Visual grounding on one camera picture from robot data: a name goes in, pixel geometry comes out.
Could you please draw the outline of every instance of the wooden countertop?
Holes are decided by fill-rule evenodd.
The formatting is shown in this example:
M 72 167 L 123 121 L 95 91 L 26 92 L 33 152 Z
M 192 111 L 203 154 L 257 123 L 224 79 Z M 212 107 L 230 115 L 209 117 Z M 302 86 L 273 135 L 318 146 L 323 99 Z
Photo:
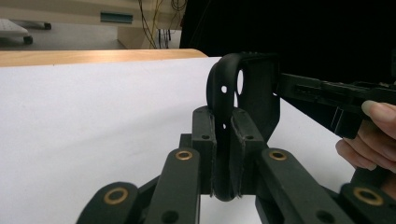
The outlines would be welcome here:
M 66 63 L 111 63 L 207 57 L 197 49 L 0 51 L 0 67 Z

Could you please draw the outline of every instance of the brass insert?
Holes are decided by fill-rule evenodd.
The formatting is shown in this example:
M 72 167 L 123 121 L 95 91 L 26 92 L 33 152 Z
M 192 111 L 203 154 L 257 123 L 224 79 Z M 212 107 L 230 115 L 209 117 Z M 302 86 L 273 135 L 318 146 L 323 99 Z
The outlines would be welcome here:
M 370 189 L 356 187 L 353 189 L 353 194 L 362 202 L 370 205 L 379 206 L 384 203 L 384 199 Z
M 284 161 L 288 158 L 285 153 L 277 150 L 271 151 L 270 157 L 276 161 Z
M 176 154 L 176 158 L 181 161 L 187 161 L 192 158 L 192 153 L 190 153 L 189 151 L 179 151 Z
M 118 197 L 116 199 L 112 199 L 111 194 L 113 194 L 113 193 L 120 193 L 120 197 Z M 109 190 L 106 193 L 104 200 L 105 200 L 105 203 L 114 205 L 114 204 L 122 203 L 123 201 L 125 201 L 125 199 L 127 197 L 128 197 L 128 190 L 125 188 L 118 187 L 118 188 Z

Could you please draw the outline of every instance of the white paper sheet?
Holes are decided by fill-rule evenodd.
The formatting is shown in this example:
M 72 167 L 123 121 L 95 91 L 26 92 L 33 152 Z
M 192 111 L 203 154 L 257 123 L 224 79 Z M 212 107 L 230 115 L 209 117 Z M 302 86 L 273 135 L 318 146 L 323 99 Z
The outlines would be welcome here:
M 0 68 L 0 223 L 75 223 L 101 187 L 161 173 L 219 58 Z M 339 190 L 338 140 L 287 103 L 270 147 Z M 261 223 L 253 196 L 202 197 L 201 223 Z

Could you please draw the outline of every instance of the finger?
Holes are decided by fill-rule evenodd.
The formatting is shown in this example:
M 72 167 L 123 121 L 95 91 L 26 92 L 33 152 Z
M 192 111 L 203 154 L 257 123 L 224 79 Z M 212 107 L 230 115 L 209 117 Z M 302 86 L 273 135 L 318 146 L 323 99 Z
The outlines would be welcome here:
M 361 123 L 358 136 L 382 156 L 390 161 L 396 161 L 396 140 L 383 133 L 371 121 L 364 120 Z
M 378 128 L 393 139 L 396 139 L 396 105 L 365 101 L 361 105 L 361 109 L 373 120 Z
M 385 158 L 384 156 L 367 146 L 367 144 L 365 144 L 358 135 L 355 139 L 344 138 L 344 140 L 364 158 L 375 162 L 377 165 L 385 169 L 391 170 L 393 173 L 396 173 L 396 162 L 390 161 L 389 159 Z
M 352 166 L 374 170 L 376 164 L 372 161 L 367 160 L 363 156 L 353 149 L 353 147 L 348 144 L 345 140 L 340 140 L 335 144 L 338 155 L 342 156 L 346 161 L 348 161 Z

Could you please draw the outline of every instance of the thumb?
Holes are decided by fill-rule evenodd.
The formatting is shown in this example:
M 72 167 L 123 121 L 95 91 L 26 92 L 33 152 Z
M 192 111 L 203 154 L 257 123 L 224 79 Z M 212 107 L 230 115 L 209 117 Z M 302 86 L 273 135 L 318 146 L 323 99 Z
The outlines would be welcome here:
M 396 139 L 396 105 L 366 101 L 361 109 L 379 129 Z

